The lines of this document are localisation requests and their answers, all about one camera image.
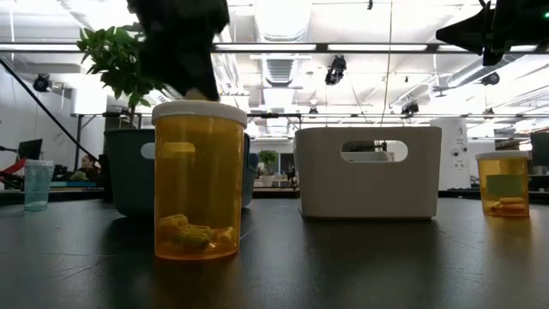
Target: ceiling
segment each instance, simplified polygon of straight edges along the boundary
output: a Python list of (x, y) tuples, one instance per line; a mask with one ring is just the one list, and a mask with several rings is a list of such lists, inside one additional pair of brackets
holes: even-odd
[[(374, 0), (371, 10), (368, 10), (367, 0), (280, 0), (266, 11), (263, 6), (268, 1), (229, 0), (231, 25), (226, 29), (226, 39), (237, 43), (260, 42), (265, 40), (258, 34), (263, 23), (270, 25), (271, 32), (289, 33), (293, 27), (302, 27), (303, 24), (298, 24), (305, 21), (306, 35), (302, 42), (431, 43), (437, 42), (437, 29), (480, 10), (477, 0)], [(0, 2), (0, 41), (74, 42), (80, 27), (97, 29), (136, 21), (127, 13), (125, 4), (125, 0), (5, 0)], [(263, 60), (250, 59), (250, 56), (261, 58), (260, 54), (236, 54), (225, 58), (234, 62), (238, 80), (220, 82), (238, 82), (236, 86), (250, 94), (244, 109), (252, 112), (308, 112), (313, 106), (311, 102), (316, 102), (320, 113), (385, 111), (389, 114), (400, 113), (402, 104), (415, 101), (419, 104), (419, 113), (482, 113), (487, 107), (494, 107), (495, 113), (515, 114), (544, 112), (544, 105), (549, 103), (549, 89), (545, 89), (547, 85), (543, 82), (549, 77), (546, 69), (549, 56), (526, 56), (501, 68), (498, 70), (501, 82), (496, 86), (484, 87), (472, 82), (446, 90), (444, 97), (437, 97), (432, 87), (442, 86), (445, 78), (478, 61), (478, 56), (346, 54), (345, 76), (339, 84), (326, 86), (324, 78), (335, 54), (300, 54), (290, 89), (276, 91), (264, 89), (269, 84), (265, 80)], [(80, 59), (79, 54), (14, 55), (16, 68), (35, 64), (80, 66)], [(61, 70), (52, 77), (57, 82), (71, 84), (84, 79), (82, 72), (72, 70), (64, 74)], [(228, 97), (223, 101), (232, 103), (236, 100)], [(340, 124), (341, 119), (305, 121)], [(370, 118), (365, 123), (378, 121), (379, 118)], [(398, 118), (386, 119), (385, 122), (403, 123)], [(424, 122), (420, 119), (406, 121), (407, 124)], [(483, 123), (484, 119), (471, 119), (469, 122), (473, 127)], [(501, 119), (492, 121), (491, 126), (502, 128), (513, 123), (514, 119)], [(271, 126), (291, 128), (283, 121)]]

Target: small plant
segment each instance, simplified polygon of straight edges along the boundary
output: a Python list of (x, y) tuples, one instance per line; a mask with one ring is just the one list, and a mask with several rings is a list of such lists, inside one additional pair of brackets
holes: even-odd
[(273, 150), (262, 150), (257, 154), (259, 156), (259, 161), (265, 164), (265, 172), (269, 171), (268, 165), (276, 161), (276, 152)]
[(122, 93), (128, 96), (130, 124), (133, 124), (137, 105), (151, 106), (144, 99), (145, 95), (154, 89), (164, 88), (163, 82), (143, 75), (139, 62), (142, 42), (122, 28), (110, 27), (97, 31), (83, 29), (76, 44), (84, 52), (82, 62), (88, 57), (94, 61), (87, 74), (101, 74), (104, 87), (111, 87), (116, 99)]

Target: black table surface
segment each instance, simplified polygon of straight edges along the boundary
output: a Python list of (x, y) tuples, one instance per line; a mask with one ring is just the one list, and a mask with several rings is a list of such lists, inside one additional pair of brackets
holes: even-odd
[(305, 221), (254, 200), (238, 254), (154, 257), (149, 222), (101, 201), (0, 208), (0, 308), (547, 308), (549, 207), (484, 217), (440, 199), (432, 221)]

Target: ceiling duct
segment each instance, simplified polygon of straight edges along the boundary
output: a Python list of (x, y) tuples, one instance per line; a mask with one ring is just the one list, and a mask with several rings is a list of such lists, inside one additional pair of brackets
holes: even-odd
[(448, 86), (457, 88), (465, 86), (470, 82), (478, 81), (480, 78), (491, 74), (492, 72), (503, 68), (508, 64), (514, 63), (516, 60), (524, 58), (525, 55), (504, 55), (503, 59), (493, 66), (482, 66), (482, 59), (476, 60), (468, 65), (465, 69), (456, 72), (448, 78)]
[[(302, 43), (306, 41), (311, 19), (311, 0), (256, 0), (256, 31), (259, 41), (265, 43)], [(276, 55), (262, 60), (262, 72), (268, 84), (287, 87), (299, 68), (298, 59)]]

